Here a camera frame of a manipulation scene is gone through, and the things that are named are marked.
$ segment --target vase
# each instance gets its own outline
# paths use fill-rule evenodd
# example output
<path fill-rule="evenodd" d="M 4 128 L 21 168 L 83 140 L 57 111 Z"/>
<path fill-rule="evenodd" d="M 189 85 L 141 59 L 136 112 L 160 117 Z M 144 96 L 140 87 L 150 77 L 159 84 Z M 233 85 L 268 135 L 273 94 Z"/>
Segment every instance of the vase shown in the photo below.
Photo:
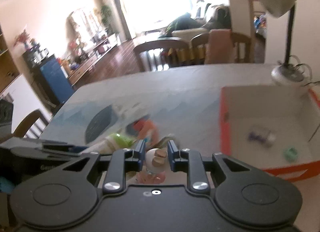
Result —
<path fill-rule="evenodd" d="M 26 49 L 26 50 L 28 50 L 30 47 L 29 47 L 29 44 L 25 41 L 24 43 L 24 48 Z"/>

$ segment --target potted plant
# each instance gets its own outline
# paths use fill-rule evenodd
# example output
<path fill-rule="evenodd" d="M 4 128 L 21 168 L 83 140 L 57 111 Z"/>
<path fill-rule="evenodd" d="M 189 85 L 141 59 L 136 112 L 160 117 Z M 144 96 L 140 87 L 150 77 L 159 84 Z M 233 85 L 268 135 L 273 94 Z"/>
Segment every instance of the potted plant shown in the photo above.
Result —
<path fill-rule="evenodd" d="M 19 43 L 24 44 L 24 48 L 28 50 L 30 48 L 28 44 L 30 34 L 27 33 L 27 31 L 24 29 L 22 33 L 20 33 L 16 38 L 14 39 L 14 47 L 17 46 Z"/>
<path fill-rule="evenodd" d="M 111 27 L 111 18 L 112 18 L 112 11 L 108 5 L 101 6 L 101 21 L 104 27 L 107 30 L 108 35 L 112 35 L 114 33 Z"/>

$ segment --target chair backrest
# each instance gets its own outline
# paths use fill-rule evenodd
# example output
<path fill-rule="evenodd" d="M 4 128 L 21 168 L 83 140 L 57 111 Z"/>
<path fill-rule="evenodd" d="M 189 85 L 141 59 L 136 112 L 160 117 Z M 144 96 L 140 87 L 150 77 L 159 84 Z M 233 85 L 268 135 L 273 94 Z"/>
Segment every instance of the chair backrest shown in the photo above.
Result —
<path fill-rule="evenodd" d="M 155 49 L 166 49 L 170 50 L 168 52 L 160 52 L 159 55 L 155 55 Z M 153 50 L 153 58 L 151 58 L 149 51 Z M 185 51 L 185 61 L 182 61 L 181 56 L 178 55 L 177 51 Z M 183 66 L 184 64 L 190 65 L 189 53 L 189 44 L 183 41 L 181 38 L 159 38 L 155 41 L 148 41 L 142 43 L 133 48 L 133 52 L 138 60 L 138 65 L 140 71 L 153 71 L 153 69 L 158 70 L 158 66 L 162 66 L 164 69 L 165 64 L 168 64 L 169 67 Z M 142 57 L 140 54 L 145 52 L 146 56 Z"/>
<path fill-rule="evenodd" d="M 245 62 L 250 63 L 250 49 L 251 49 L 251 38 L 241 33 L 231 33 L 231 39 L 233 45 L 236 47 L 236 63 Z M 244 58 L 240 58 L 240 44 L 244 43 Z"/>
<path fill-rule="evenodd" d="M 32 135 L 39 138 L 42 134 L 44 128 L 41 127 L 41 123 L 37 122 L 40 119 L 43 122 L 44 127 L 49 123 L 40 110 L 35 110 L 27 115 L 24 120 L 18 125 L 18 127 L 13 132 L 13 136 L 23 138 L 24 136 L 30 137 L 27 132 L 30 131 Z"/>
<path fill-rule="evenodd" d="M 251 38 L 249 38 L 248 36 L 241 34 L 241 33 L 233 33 L 232 32 L 231 39 L 232 39 L 234 47 L 236 48 L 235 62 L 236 63 L 239 63 L 239 62 L 249 63 L 250 62 Z M 208 33 L 200 34 L 191 40 L 191 45 L 192 45 L 193 51 L 195 53 L 194 56 L 197 59 L 202 59 L 203 56 L 205 57 L 206 44 L 208 43 L 208 40 L 209 40 Z M 240 57 L 240 43 L 245 44 L 243 61 Z"/>
<path fill-rule="evenodd" d="M 199 34 L 191 40 L 193 57 L 197 61 L 197 64 L 205 59 L 205 51 L 208 40 L 209 33 Z"/>

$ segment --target blue cabinet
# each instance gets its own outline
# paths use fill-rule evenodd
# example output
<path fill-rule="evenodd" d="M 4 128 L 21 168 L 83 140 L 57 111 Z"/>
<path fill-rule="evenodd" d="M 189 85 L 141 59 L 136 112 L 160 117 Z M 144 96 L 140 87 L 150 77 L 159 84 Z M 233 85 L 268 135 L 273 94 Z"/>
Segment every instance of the blue cabinet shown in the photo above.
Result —
<path fill-rule="evenodd" d="M 64 76 L 54 55 L 44 59 L 39 65 L 41 86 L 54 104 L 64 104 L 75 92 Z"/>

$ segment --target orange box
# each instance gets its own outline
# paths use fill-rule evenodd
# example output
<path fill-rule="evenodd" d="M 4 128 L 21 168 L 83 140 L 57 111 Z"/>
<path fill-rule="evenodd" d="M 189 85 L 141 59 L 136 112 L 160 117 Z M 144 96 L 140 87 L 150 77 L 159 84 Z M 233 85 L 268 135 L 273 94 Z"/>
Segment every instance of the orange box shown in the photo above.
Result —
<path fill-rule="evenodd" d="M 220 148 L 226 155 L 289 181 L 320 173 L 320 102 L 312 90 L 280 86 L 224 87 L 220 96 Z M 253 126 L 271 130 L 266 147 L 249 141 Z M 284 150 L 294 147 L 289 163 Z"/>

